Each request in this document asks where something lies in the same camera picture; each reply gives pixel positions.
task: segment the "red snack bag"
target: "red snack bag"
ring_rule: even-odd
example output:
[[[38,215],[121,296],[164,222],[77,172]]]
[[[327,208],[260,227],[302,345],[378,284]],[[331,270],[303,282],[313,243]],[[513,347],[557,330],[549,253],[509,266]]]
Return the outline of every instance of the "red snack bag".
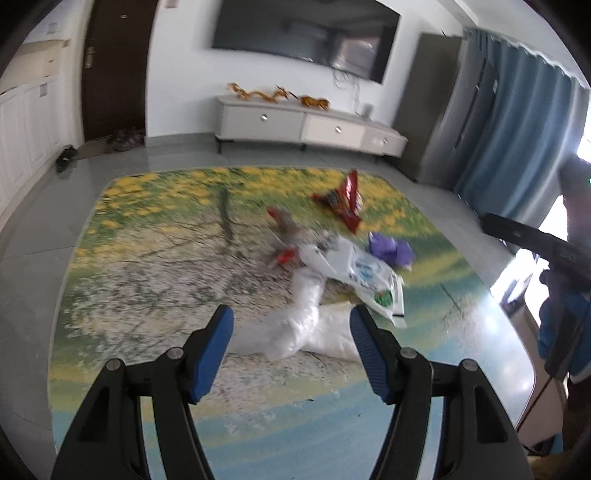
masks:
[[[315,193],[312,200],[327,206],[344,221],[347,228],[355,233],[361,222],[361,195],[358,192],[357,170],[351,170],[341,184],[324,195]]]

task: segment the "tv cabinet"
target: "tv cabinet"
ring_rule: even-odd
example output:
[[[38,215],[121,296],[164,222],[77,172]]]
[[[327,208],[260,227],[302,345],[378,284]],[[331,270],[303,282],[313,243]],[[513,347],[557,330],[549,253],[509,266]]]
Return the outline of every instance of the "tv cabinet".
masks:
[[[218,150],[233,140],[287,142],[344,148],[372,155],[401,157],[406,137],[377,122],[338,110],[309,108],[297,100],[278,103],[242,100],[233,95],[217,98]]]

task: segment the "gray tile floor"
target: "gray tile floor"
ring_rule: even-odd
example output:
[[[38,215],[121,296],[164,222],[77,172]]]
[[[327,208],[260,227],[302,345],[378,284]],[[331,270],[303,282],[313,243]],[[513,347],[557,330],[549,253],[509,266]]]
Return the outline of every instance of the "gray tile floor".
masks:
[[[0,232],[0,424],[39,480],[49,478],[56,457],[47,398],[55,312],[73,248],[101,191],[117,177],[146,171],[241,165],[379,174],[433,221],[488,286],[511,259],[455,195],[414,184],[384,160],[357,153],[236,143],[218,155],[212,137],[79,160],[61,175],[51,170]]]

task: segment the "small speaker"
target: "small speaker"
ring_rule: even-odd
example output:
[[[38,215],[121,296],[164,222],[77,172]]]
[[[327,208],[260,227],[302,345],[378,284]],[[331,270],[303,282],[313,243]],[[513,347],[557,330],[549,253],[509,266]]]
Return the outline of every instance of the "small speaker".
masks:
[[[371,103],[366,103],[361,110],[361,116],[364,118],[369,118],[373,112],[374,106]]]

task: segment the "television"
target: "television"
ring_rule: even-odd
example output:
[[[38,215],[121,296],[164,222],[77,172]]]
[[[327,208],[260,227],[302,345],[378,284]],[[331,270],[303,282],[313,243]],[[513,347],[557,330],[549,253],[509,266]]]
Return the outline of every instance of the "television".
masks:
[[[291,57],[382,83],[399,20],[376,0],[223,0],[212,47]]]

